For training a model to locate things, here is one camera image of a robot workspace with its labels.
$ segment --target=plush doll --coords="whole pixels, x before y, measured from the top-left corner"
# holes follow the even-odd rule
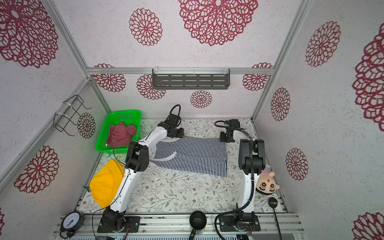
[[[276,192],[277,189],[280,188],[279,185],[276,184],[275,180],[272,178],[275,173],[274,172],[269,172],[270,166],[267,165],[266,168],[262,170],[259,179],[257,180],[256,183],[256,191],[264,194],[264,195],[270,195],[274,192]]]

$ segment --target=white wall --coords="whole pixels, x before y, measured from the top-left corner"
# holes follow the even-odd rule
[[[60,36],[49,65],[23,67],[0,57],[0,73],[2,174],[84,77]]]
[[[243,33],[223,45],[210,46],[192,38],[188,29],[184,28],[179,1],[55,1],[89,66],[100,63],[114,67],[252,67],[260,62],[273,64],[300,0],[250,2],[252,4],[244,5],[247,10],[254,9],[250,6],[256,2],[258,6]],[[139,43],[131,33],[130,25],[136,23],[130,24],[131,16],[142,8],[153,12],[157,17],[154,20],[161,24],[158,28],[162,29],[162,36],[154,45]]]
[[[55,1],[90,67],[252,67],[259,63],[268,63],[268,66],[272,67],[271,64],[273,65],[278,57],[300,0],[252,0],[244,5],[241,5],[241,1],[236,1],[239,5],[231,9],[232,15],[226,15],[225,20],[230,29],[235,27],[228,31],[228,35],[222,33],[222,28],[217,28],[220,29],[215,32],[220,41],[217,44],[204,41],[201,43],[197,36],[192,37],[190,27],[185,25],[180,16],[183,15],[181,10],[186,10],[197,2]],[[208,4],[195,9],[198,11],[201,7],[201,15],[197,19],[204,22],[206,19],[201,16],[207,11],[212,22],[217,23],[215,26],[223,26],[219,9],[222,5],[230,5],[228,1],[212,1],[211,5],[209,1],[205,3]],[[235,13],[246,10],[249,10],[250,14],[239,14],[240,19],[236,19]],[[186,19],[192,17],[191,12],[187,11],[186,14]],[[149,31],[149,36],[138,38],[136,30],[145,17],[151,18],[156,24],[151,22],[150,28],[153,30]],[[201,33],[198,36],[206,39],[210,35]],[[167,91],[161,98],[153,100],[139,94],[136,82],[140,75],[112,75],[112,79],[116,78],[118,83],[110,82],[112,87],[99,82],[111,109],[140,109],[146,118],[165,117],[175,103],[182,104],[186,118],[249,118],[263,88],[262,84],[257,91],[251,91],[243,85],[243,75],[232,75],[228,90],[208,91],[212,103],[205,108],[196,108],[190,102],[190,97],[195,91]]]
[[[307,239],[362,239],[360,236],[369,228],[371,234],[377,229],[377,235],[367,239],[383,237],[380,214],[384,213],[384,132],[374,119],[364,118],[362,107],[367,106],[355,103],[353,88],[355,67],[364,56],[364,48],[379,34],[383,12],[382,1],[315,1],[255,121],[287,204],[299,214]],[[307,45],[314,32],[329,21],[340,26],[337,48],[326,62],[310,66],[306,61]],[[376,96],[377,103],[372,101],[370,105],[376,104],[381,114],[383,34],[381,29],[381,36],[376,37],[378,52],[370,58],[376,61],[379,74],[376,81],[373,75],[367,75],[372,79],[366,80],[376,84],[377,91],[361,88]],[[277,121],[271,113],[271,100],[279,88],[288,91],[290,101],[286,99],[285,103],[290,107],[286,117]],[[288,153],[294,148],[300,149],[306,160],[303,156],[293,157],[300,159],[300,171],[290,175]]]
[[[71,123],[65,129],[75,136],[68,136],[58,130],[53,132],[43,146],[53,149],[56,155],[52,151],[50,154],[44,154],[43,158],[34,157],[44,161],[47,159],[49,167],[41,160],[31,159],[25,167],[27,171],[22,170],[1,195],[0,207],[1,214],[4,215],[2,219],[4,226],[0,229],[0,239],[48,239],[60,216],[73,211],[77,205],[84,181],[98,154],[94,146],[106,115],[90,86],[85,87],[80,96],[87,108],[92,107],[91,109],[80,107],[79,113],[92,115],[95,122],[94,133],[90,138],[84,138]],[[67,114],[71,116],[73,111],[69,110]],[[79,116],[75,115],[73,121],[78,123],[78,118]],[[64,126],[66,122],[63,120],[60,125]],[[57,156],[57,160],[50,162],[46,157],[48,155]],[[54,176],[54,179],[39,184],[43,183],[43,179],[47,176]],[[34,189],[32,187],[34,182],[28,181],[24,184],[25,179],[36,180],[41,188]]]
[[[191,96],[197,90],[166,90],[159,99],[151,99],[153,94],[144,97],[137,88],[139,74],[126,74],[126,87],[120,92],[110,92],[101,88],[112,111],[139,109],[143,118],[165,118],[175,104],[180,104],[183,118],[246,118],[252,114],[262,90],[250,91],[244,88],[243,75],[231,75],[231,85],[227,90],[206,90],[210,95],[208,106],[191,103]]]

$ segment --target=floral tablecloth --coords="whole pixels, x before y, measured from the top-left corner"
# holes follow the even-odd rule
[[[145,137],[162,119],[144,119],[141,121],[140,138]],[[180,127],[184,128],[187,136],[219,137],[223,128],[214,126],[213,119],[182,120]],[[240,124],[252,136],[256,136],[251,120],[240,120]],[[133,189],[129,199],[127,212],[225,212],[233,210],[239,199],[240,185],[243,177],[238,167],[238,143],[227,143],[228,177],[217,177],[192,172],[182,172],[157,167],[150,162],[147,170],[141,175],[141,180]],[[116,156],[121,160],[125,155]],[[103,154],[96,174],[108,161],[114,158]],[[255,212],[273,212],[268,206],[268,198],[272,195],[255,195]],[[94,212],[100,209],[90,192],[87,192],[80,202],[78,210]],[[280,203],[277,212],[284,212]]]

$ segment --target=aluminum rail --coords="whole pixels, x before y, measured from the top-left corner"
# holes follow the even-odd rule
[[[215,214],[205,214],[207,216],[207,225],[204,228],[203,234],[215,234],[214,219]],[[278,229],[273,214],[256,214],[260,223],[261,231],[253,232],[254,234],[277,234]],[[281,233],[305,233],[303,226],[297,214],[277,213],[277,219]],[[93,229],[96,236],[105,233],[98,233],[101,214],[95,214],[93,217]],[[126,214],[125,216],[140,216],[139,230],[137,233],[129,233],[129,235],[160,235],[160,234],[189,234],[191,231],[189,225],[188,214]],[[60,233],[60,225],[65,215],[62,215],[54,228],[53,236]],[[246,234],[247,232],[221,232],[225,234]],[[92,235],[92,215],[85,215],[83,226],[76,231],[76,235]],[[122,233],[111,233],[110,235],[125,235]]]
[[[260,100],[259,100],[259,102],[255,108],[255,111],[253,112],[252,120],[255,120],[258,117],[261,108],[264,106],[267,98],[271,94],[273,86],[275,85],[275,81],[278,78],[278,76],[281,72],[281,69],[283,68],[283,65],[284,65],[284,63],[288,57],[288,54],[294,45],[295,39],[297,38],[297,36],[300,32],[301,26],[303,25],[306,16],[309,13],[312,2],[313,2],[313,0],[303,0],[301,2],[300,6],[299,6],[299,10],[297,11],[297,13],[295,15],[295,18],[292,22],[291,28],[288,32],[288,35],[284,41],[283,47],[279,53],[279,56],[277,58],[275,65],[274,65],[274,68],[276,70],[273,72],[272,76],[266,82],[262,96],[261,96],[261,98],[260,98]]]
[[[88,74],[267,74],[274,72],[273,68],[87,68]]]

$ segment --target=red cloth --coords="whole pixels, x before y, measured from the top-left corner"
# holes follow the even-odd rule
[[[131,143],[131,136],[136,132],[137,129],[132,124],[125,126],[124,122],[119,122],[119,125],[111,125],[107,145],[110,147],[128,146]]]

